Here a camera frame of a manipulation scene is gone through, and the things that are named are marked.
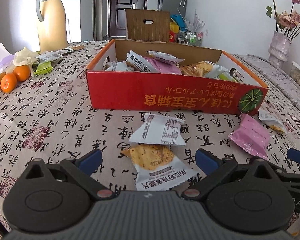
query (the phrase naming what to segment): pink snack packet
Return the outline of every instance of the pink snack packet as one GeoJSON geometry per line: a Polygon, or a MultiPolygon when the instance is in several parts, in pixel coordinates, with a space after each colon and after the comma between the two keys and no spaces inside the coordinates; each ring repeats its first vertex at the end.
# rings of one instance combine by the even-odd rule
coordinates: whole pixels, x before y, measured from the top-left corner
{"type": "Polygon", "coordinates": [[[161,62],[153,58],[147,58],[146,60],[162,74],[182,75],[180,69],[175,64],[161,62]]]}
{"type": "Polygon", "coordinates": [[[155,62],[155,59],[153,59],[153,58],[146,58],[146,60],[156,69],[156,70],[158,70],[158,72],[160,72],[160,68],[158,68],[158,66],[157,66],[157,64],[156,64],[156,62],[155,62]]]}
{"type": "Polygon", "coordinates": [[[242,114],[240,127],[230,133],[228,138],[251,155],[269,160],[266,147],[269,145],[270,134],[251,116],[242,114]]]}

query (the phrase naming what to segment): pumpkin illustration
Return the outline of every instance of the pumpkin illustration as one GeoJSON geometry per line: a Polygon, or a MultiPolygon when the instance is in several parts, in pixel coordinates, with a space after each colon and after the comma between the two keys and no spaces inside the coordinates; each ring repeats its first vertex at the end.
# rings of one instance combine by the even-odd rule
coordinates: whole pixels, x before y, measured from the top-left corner
{"type": "Polygon", "coordinates": [[[250,113],[261,103],[263,92],[260,89],[252,89],[239,101],[238,109],[244,113],[250,113]]]}

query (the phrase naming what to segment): gray handle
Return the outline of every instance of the gray handle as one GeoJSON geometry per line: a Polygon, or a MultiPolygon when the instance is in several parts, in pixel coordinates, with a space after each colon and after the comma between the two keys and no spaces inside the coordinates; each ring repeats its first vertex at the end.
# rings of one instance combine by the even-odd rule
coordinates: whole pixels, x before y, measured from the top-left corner
{"type": "Polygon", "coordinates": [[[39,19],[39,21],[43,22],[43,21],[44,21],[44,18],[43,18],[43,15],[41,14],[41,10],[40,10],[40,2],[41,2],[41,0],[37,0],[35,6],[36,6],[36,9],[37,9],[37,16],[38,16],[38,19],[39,19]]]}

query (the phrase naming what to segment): blue gripper pad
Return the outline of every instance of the blue gripper pad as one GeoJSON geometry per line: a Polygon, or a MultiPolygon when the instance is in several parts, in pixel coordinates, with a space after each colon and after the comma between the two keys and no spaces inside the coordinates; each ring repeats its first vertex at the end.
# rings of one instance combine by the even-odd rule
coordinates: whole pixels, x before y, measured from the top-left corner
{"type": "Polygon", "coordinates": [[[296,149],[289,149],[287,151],[287,157],[288,159],[296,162],[296,163],[300,163],[300,151],[296,150],[296,149]]]}
{"type": "Polygon", "coordinates": [[[75,165],[85,174],[91,176],[91,174],[101,165],[101,163],[102,152],[99,149],[96,149],[78,159],[75,162],[75,165]]]}
{"type": "Polygon", "coordinates": [[[223,164],[222,160],[204,149],[197,150],[195,153],[195,162],[207,176],[223,164]]]}

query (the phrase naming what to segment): red cardboard box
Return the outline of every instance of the red cardboard box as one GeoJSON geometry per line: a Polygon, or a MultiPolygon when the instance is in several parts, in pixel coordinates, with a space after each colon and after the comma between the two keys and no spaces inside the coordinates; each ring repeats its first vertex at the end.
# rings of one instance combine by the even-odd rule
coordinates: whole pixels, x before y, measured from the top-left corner
{"type": "Polygon", "coordinates": [[[93,108],[139,111],[201,110],[213,114],[254,115],[268,86],[230,54],[171,42],[111,40],[91,61],[86,78],[93,108]],[[235,68],[245,83],[184,75],[102,71],[105,61],[124,61],[134,52],[149,57],[149,50],[184,58],[182,65],[208,60],[227,69],[235,68]]]}

